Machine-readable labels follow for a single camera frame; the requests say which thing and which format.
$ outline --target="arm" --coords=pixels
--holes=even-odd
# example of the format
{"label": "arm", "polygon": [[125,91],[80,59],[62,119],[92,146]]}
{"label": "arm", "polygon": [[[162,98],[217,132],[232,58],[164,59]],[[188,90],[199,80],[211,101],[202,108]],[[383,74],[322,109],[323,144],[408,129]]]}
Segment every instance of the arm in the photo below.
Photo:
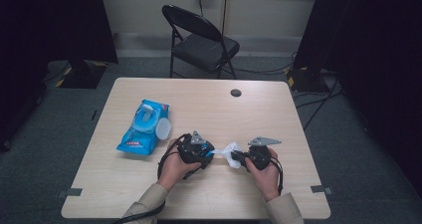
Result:
{"label": "arm", "polygon": [[[269,148],[271,157],[278,158]],[[303,224],[304,219],[291,193],[280,195],[278,189],[279,171],[273,163],[264,170],[258,170],[251,159],[246,158],[246,165],[254,177],[255,184],[266,202],[266,210],[274,224]]]}
{"label": "arm", "polygon": [[[148,190],[145,191],[139,201],[133,202],[129,209],[124,213],[123,217],[143,213],[157,208],[164,202],[174,185],[180,181],[188,171],[197,169],[201,166],[201,163],[199,162],[190,164],[184,163],[175,146],[169,151],[169,153],[173,154],[170,154],[165,160],[161,176],[158,181],[152,184]],[[156,218],[148,217],[138,219],[130,223],[151,224],[156,223]]]}

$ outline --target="wooden table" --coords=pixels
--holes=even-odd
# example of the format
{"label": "wooden table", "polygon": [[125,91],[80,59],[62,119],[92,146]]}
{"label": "wooden table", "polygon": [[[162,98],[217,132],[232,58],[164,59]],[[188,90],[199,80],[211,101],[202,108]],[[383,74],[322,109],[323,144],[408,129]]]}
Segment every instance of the wooden table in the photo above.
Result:
{"label": "wooden table", "polygon": [[[240,97],[232,97],[238,89]],[[120,78],[104,111],[68,196],[65,218],[119,218],[156,182],[157,163],[168,141],[150,156],[116,150],[143,99],[170,105],[170,138],[197,130],[216,148],[237,141],[246,151],[256,136],[280,139],[272,145],[284,169],[284,193],[292,192],[304,218],[325,219],[330,210],[291,93],[282,82]],[[215,155],[173,188],[159,219],[266,219],[258,189],[244,167]]]}

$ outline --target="wipes package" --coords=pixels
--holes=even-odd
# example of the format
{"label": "wipes package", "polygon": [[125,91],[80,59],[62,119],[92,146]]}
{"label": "wipes package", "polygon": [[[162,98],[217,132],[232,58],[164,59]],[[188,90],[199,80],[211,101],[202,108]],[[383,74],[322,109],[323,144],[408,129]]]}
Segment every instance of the wipes package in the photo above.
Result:
{"label": "wipes package", "polygon": [[168,105],[143,100],[117,149],[142,155],[152,154],[158,142],[157,135],[160,139],[166,139],[170,133],[168,108]]}

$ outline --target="sleeve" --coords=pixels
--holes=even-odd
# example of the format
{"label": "sleeve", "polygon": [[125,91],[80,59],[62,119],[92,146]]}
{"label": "sleeve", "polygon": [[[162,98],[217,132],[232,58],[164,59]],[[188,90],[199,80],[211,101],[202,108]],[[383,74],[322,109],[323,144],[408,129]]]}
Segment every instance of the sleeve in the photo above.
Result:
{"label": "sleeve", "polygon": [[[154,183],[148,190],[146,190],[140,197],[139,201],[133,202],[129,209],[122,217],[127,217],[135,214],[140,214],[146,211],[153,210],[160,206],[167,197],[167,190],[161,185]],[[154,216],[138,219],[136,221],[128,222],[130,224],[155,224],[157,222]]]}
{"label": "sleeve", "polygon": [[287,193],[267,202],[266,209],[273,224],[304,223],[304,218],[292,193]]}

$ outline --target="white wall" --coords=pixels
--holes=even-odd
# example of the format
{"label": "white wall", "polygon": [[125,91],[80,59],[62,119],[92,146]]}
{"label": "white wall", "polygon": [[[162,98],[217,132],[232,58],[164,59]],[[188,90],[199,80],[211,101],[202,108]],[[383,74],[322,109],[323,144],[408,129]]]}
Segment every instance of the white wall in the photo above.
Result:
{"label": "white wall", "polygon": [[[135,33],[167,42],[171,29],[161,7],[173,4],[200,14],[198,0],[104,0],[113,33]],[[315,0],[202,0],[204,17],[243,48],[260,47],[271,40],[283,52],[294,51],[304,33]],[[270,45],[261,46],[271,50]]]}

